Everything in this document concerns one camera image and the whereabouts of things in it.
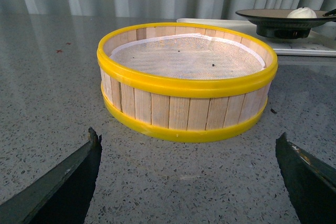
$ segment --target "granite countertop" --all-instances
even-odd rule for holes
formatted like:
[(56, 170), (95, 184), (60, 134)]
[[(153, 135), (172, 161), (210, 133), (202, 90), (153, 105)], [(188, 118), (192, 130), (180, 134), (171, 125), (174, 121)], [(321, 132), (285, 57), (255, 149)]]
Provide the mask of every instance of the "granite countertop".
[(103, 151), (86, 223), (299, 223), (275, 140), (287, 132), (336, 167), (334, 58), (280, 57), (260, 121), (240, 136), (162, 141), (109, 114), (96, 56), (107, 33), (159, 21), (170, 20), (0, 15), (0, 203), (82, 146), (92, 126)]

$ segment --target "white mesh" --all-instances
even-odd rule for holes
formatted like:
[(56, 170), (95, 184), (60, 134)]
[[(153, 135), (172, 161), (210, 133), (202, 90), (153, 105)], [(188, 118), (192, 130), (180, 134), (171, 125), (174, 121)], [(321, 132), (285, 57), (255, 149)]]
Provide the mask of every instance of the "white mesh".
[(263, 59), (228, 39), (182, 34), (133, 41), (117, 47), (111, 59), (145, 73), (179, 79), (227, 79), (263, 70)]

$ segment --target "wooden slat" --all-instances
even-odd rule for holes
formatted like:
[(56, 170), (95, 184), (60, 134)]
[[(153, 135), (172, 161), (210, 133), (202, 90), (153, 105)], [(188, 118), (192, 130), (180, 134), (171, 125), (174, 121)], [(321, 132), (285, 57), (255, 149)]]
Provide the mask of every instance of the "wooden slat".
[(190, 99), (189, 116), (188, 116), (188, 131), (203, 131), (205, 130), (210, 98)]
[(224, 120), (224, 127), (236, 125), (238, 123), (241, 108), (243, 106), (245, 94), (229, 97)]
[(121, 87), (121, 108), (122, 112), (131, 118), (135, 118), (134, 88), (123, 83)]
[(210, 99), (206, 130), (223, 128), (228, 100), (228, 97)]
[(128, 33), (127, 32), (120, 34), (119, 37), (120, 37), (120, 46), (128, 43)]
[(263, 96), (263, 93), (264, 89), (258, 89), (256, 91), (245, 94), (242, 112), (240, 113), (238, 123), (244, 122), (256, 114), (256, 108), (259, 108), (260, 99)]
[(186, 34), (194, 34), (196, 31), (196, 27), (186, 27), (185, 28), (185, 33)]
[(171, 97), (169, 106), (169, 128), (186, 130), (190, 98)]
[(135, 119), (145, 123), (152, 123), (152, 101), (149, 92), (134, 89)]
[(156, 36), (157, 37), (162, 37), (162, 36), (167, 36), (166, 35), (166, 29), (167, 29), (168, 27), (166, 27), (166, 26), (157, 26), (156, 28), (155, 28), (155, 32), (156, 32)]
[(261, 97), (258, 111), (260, 111), (263, 108), (263, 106), (265, 105), (265, 102), (266, 102), (266, 99), (267, 99), (267, 94), (268, 94), (270, 86), (271, 86), (271, 82), (269, 84), (267, 84), (264, 88), (264, 93)]
[(111, 103), (113, 103), (113, 98), (112, 98), (112, 86), (111, 86), (111, 78), (110, 76), (104, 72), (104, 80), (105, 80), (105, 94), (107, 96), (107, 98), (109, 99), (109, 101)]
[(216, 33), (215, 33), (215, 37), (217, 37), (217, 38), (224, 39), (224, 36), (225, 36), (225, 32), (223, 32), (223, 31), (216, 31)]
[(186, 27), (184, 26), (176, 26), (175, 34), (186, 34), (185, 29)]
[(155, 27), (147, 27), (146, 28), (146, 39), (155, 38), (155, 37), (156, 37)]
[(239, 42), (239, 43), (242, 41), (241, 36), (235, 35), (235, 34), (230, 34), (230, 33), (225, 33), (224, 39), (229, 39), (229, 40)]
[(205, 28), (196, 27), (195, 33), (205, 35)]
[(169, 127), (170, 97), (152, 93), (152, 125)]
[(140, 28), (136, 31), (136, 40), (146, 39), (146, 28)]
[(111, 86), (112, 86), (113, 106), (115, 106), (118, 110), (121, 111), (120, 83), (117, 80), (111, 78)]
[(256, 100), (255, 100), (253, 106), (251, 107), (251, 117), (256, 115), (260, 111), (260, 103), (263, 100), (266, 88), (267, 88), (267, 86), (256, 90), (257, 95), (256, 95)]
[(116, 46), (115, 46), (113, 38), (106, 41), (106, 43), (103, 46), (103, 50), (107, 56), (110, 56), (112, 54), (112, 51), (114, 50), (114, 48), (116, 48)]
[(206, 35), (206, 36), (210, 36), (210, 37), (215, 37), (215, 35), (216, 35), (216, 30), (206, 29), (206, 30), (205, 30), (205, 35)]
[(131, 30), (127, 32), (128, 42), (136, 41), (137, 40), (137, 31)]
[(176, 27), (175, 26), (166, 26), (165, 36), (175, 35), (175, 34), (176, 34)]

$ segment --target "yellow plastic ring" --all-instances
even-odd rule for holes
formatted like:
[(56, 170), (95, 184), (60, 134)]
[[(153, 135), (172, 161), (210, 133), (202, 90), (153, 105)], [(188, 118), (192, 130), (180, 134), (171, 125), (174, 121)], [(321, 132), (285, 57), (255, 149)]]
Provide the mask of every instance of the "yellow plastic ring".
[(115, 119), (117, 119), (125, 126), (147, 136), (183, 143), (216, 142), (242, 134), (243, 132), (252, 128), (252, 126), (259, 121), (262, 112), (264, 111), (267, 104), (266, 100), (263, 108), (256, 115), (254, 115), (249, 120), (244, 121), (243, 123), (239, 123), (233, 126), (216, 130), (185, 131), (185, 130), (176, 130), (176, 129), (167, 129), (163, 127), (158, 127), (131, 118), (113, 106), (113, 104), (107, 98), (102, 86), (101, 86), (101, 92), (103, 94), (105, 106), (108, 109), (108, 111), (114, 116)]
[[(157, 26), (199, 27), (239, 35), (266, 48), (272, 56), (272, 63), (260, 72), (243, 77), (220, 80), (186, 80), (156, 76), (127, 68), (111, 60), (103, 50), (104, 44), (118, 34), (135, 29)], [(252, 92), (270, 83), (275, 77), (278, 68), (276, 53), (270, 46), (261, 40), (225, 28), (189, 23), (151, 23), (118, 29), (107, 34), (100, 40), (98, 44), (97, 57), (100, 68), (109, 76), (121, 83), (151, 93), (188, 98), (229, 97)]]

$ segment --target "black pan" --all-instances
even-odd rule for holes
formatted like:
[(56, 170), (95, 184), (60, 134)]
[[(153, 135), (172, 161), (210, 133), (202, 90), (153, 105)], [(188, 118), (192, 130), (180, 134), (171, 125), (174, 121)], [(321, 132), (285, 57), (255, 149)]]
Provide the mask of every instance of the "black pan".
[(291, 9), (238, 10), (236, 14), (257, 25), (257, 34), (267, 38), (307, 38), (310, 29), (326, 22), (335, 21), (336, 16), (323, 16), (326, 11), (315, 10), (317, 18), (287, 18)]

